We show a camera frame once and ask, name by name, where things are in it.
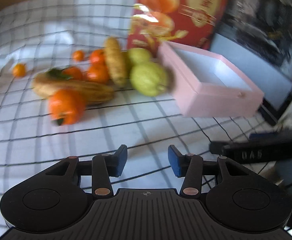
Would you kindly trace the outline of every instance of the grid pattern cloth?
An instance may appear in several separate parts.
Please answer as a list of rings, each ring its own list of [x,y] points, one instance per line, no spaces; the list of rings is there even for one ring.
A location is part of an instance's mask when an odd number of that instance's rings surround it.
[[[4,192],[59,160],[79,156],[91,160],[100,153],[128,147],[128,160],[118,188],[177,188],[183,179],[174,176],[167,147],[216,160],[208,151],[211,140],[246,140],[251,132],[272,128],[257,114],[246,119],[184,118],[169,94],[145,97],[126,87],[100,106],[88,107],[79,123],[51,124],[47,101],[30,86],[34,75],[52,66],[73,65],[77,49],[89,52],[102,47],[108,36],[126,47],[134,0],[31,0],[0,12],[0,198]],[[26,63],[27,76],[15,79],[11,67]],[[88,61],[79,64],[86,70]],[[259,173],[273,163],[248,167]],[[89,192],[91,178],[82,177]],[[213,176],[203,177],[203,192],[214,186]],[[0,235],[7,230],[0,214]]]

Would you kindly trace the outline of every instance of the pink box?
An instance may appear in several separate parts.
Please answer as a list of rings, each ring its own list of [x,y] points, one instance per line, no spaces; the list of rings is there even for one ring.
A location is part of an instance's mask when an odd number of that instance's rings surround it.
[[[186,117],[250,117],[264,93],[222,55],[163,42],[159,62],[174,76],[172,96]]]

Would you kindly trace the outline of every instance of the white tablecloth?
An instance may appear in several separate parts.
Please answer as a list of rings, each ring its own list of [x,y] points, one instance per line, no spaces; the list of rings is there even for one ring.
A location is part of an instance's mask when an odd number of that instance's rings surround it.
[[[103,105],[89,107],[81,122],[56,127],[51,124],[46,100],[30,89],[38,72],[52,66],[79,65],[72,52],[102,47],[109,35],[126,47],[134,0],[32,0],[0,12],[0,198],[5,191],[53,165],[77,155],[91,160],[99,153],[128,147],[128,160],[119,178],[111,178],[114,192],[120,187],[180,189],[183,179],[169,167],[167,147],[182,153],[216,160],[208,151],[210,140],[246,140],[251,132],[271,130],[257,114],[253,118],[183,118],[169,94],[145,97],[127,87]],[[26,63],[28,74],[14,79],[11,67]],[[255,172],[271,165],[248,167]],[[89,192],[91,179],[81,187]],[[203,178],[203,192],[214,186]],[[7,230],[0,214],[0,236]]]

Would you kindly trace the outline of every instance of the ribbed black surface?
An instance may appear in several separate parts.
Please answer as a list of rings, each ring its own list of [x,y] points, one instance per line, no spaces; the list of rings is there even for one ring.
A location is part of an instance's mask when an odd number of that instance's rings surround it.
[[[97,200],[67,229],[37,235],[11,229],[0,239],[292,240],[292,236],[281,229],[262,234],[232,231],[215,222],[199,201],[182,198],[173,189],[120,189],[113,198]]]

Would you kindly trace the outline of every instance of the red package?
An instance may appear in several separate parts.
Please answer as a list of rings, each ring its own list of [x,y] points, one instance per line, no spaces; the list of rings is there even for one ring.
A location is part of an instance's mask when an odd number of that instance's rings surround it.
[[[127,48],[157,53],[163,41],[206,48],[228,0],[137,0]]]

